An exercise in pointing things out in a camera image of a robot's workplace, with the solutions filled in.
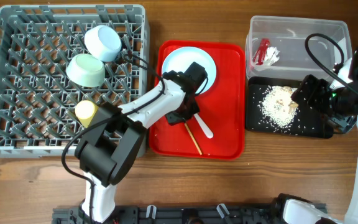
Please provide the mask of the wooden chopstick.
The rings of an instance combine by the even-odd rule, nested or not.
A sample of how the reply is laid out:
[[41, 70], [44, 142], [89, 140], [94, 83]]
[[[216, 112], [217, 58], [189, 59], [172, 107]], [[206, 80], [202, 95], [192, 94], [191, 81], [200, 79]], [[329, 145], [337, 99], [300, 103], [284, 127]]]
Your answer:
[[184, 126], [185, 126], [185, 128], [186, 128], [188, 134], [190, 135], [190, 138], [191, 138], [191, 140], [193, 141], [193, 144], [194, 144], [195, 147], [197, 148], [197, 151], [198, 151], [199, 155], [203, 155], [203, 152], [202, 152], [202, 150], [201, 150], [201, 148], [200, 148], [198, 142], [196, 141], [196, 139], [195, 139], [193, 133], [191, 132], [191, 130], [190, 130], [190, 128], [189, 128], [189, 126], [187, 125], [186, 122], [184, 122]]

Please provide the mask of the red snack wrapper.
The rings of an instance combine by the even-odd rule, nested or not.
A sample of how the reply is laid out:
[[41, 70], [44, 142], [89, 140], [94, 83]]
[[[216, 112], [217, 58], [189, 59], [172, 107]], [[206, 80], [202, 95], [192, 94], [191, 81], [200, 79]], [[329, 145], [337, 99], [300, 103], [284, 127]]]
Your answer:
[[254, 58], [253, 58], [253, 62], [256, 65], [262, 65], [264, 63], [264, 58], [266, 56], [267, 53], [267, 49], [270, 45], [270, 41], [269, 39], [262, 39], [260, 44], [259, 44], [259, 48], [257, 49]]

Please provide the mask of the white plastic fork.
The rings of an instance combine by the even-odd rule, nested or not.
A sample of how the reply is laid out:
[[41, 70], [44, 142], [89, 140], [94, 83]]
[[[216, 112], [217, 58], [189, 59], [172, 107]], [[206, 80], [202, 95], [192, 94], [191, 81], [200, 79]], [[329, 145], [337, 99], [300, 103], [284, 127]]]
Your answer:
[[196, 121], [198, 122], [201, 130], [204, 132], [205, 136], [208, 139], [213, 138], [214, 134], [212, 132], [212, 130], [210, 130], [210, 128], [208, 127], [208, 125], [202, 120], [202, 118], [200, 117], [200, 115], [198, 113], [194, 114], [194, 117], [196, 119]]

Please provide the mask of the yellow plastic cup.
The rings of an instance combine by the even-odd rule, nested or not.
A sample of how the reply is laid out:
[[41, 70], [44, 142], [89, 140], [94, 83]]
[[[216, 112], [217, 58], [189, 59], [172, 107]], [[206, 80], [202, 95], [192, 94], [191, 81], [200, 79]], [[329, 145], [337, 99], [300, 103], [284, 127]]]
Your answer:
[[75, 106], [75, 115], [82, 124], [87, 128], [95, 116], [99, 106], [89, 100], [82, 100]]

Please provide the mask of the large white round plate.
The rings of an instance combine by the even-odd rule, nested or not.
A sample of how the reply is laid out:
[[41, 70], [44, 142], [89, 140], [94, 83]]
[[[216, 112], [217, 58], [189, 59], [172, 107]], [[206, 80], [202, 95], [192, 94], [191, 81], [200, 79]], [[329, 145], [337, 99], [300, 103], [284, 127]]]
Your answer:
[[197, 94], [203, 94], [214, 84], [217, 68], [213, 58], [204, 50], [197, 47], [181, 47], [169, 53], [162, 64], [162, 73], [175, 71], [184, 72], [193, 62], [205, 68], [207, 79], [198, 88]]

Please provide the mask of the green ceramic bowl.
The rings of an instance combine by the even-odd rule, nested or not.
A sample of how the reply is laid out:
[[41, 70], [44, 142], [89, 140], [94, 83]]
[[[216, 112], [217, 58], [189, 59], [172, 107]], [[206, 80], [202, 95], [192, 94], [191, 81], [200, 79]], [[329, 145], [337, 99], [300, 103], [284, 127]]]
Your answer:
[[78, 54], [67, 66], [66, 74], [75, 84], [98, 87], [105, 79], [104, 63], [90, 54]]

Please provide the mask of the light blue bowl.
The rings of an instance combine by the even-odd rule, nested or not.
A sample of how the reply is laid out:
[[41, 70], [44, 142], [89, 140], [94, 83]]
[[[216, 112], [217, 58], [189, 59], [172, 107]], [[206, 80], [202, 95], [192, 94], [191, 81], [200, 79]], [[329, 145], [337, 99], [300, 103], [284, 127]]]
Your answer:
[[99, 25], [87, 31], [84, 42], [88, 52], [102, 62], [114, 61], [122, 49], [119, 35], [106, 25]]

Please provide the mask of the food scraps rice pile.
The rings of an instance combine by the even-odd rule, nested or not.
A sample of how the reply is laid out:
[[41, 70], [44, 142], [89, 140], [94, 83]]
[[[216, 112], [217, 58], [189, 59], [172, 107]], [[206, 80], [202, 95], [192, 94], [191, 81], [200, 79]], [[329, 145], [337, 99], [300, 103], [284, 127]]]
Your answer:
[[273, 119], [281, 128], [289, 124], [294, 118], [295, 111], [301, 105], [291, 99], [296, 88], [289, 86], [275, 86], [262, 100], [262, 112]]

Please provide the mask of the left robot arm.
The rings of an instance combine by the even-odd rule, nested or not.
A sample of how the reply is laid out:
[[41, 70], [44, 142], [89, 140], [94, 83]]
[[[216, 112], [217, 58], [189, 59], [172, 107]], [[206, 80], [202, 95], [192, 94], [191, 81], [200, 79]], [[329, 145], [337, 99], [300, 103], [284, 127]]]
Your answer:
[[158, 85], [133, 102], [114, 106], [96, 105], [83, 100], [75, 115], [84, 130], [71, 140], [82, 174], [69, 170], [86, 181], [86, 196], [80, 206], [86, 223], [104, 223], [115, 210], [118, 183], [132, 167], [147, 130], [160, 118], [169, 124], [184, 123], [199, 111], [196, 95], [208, 80], [204, 70], [165, 72]]

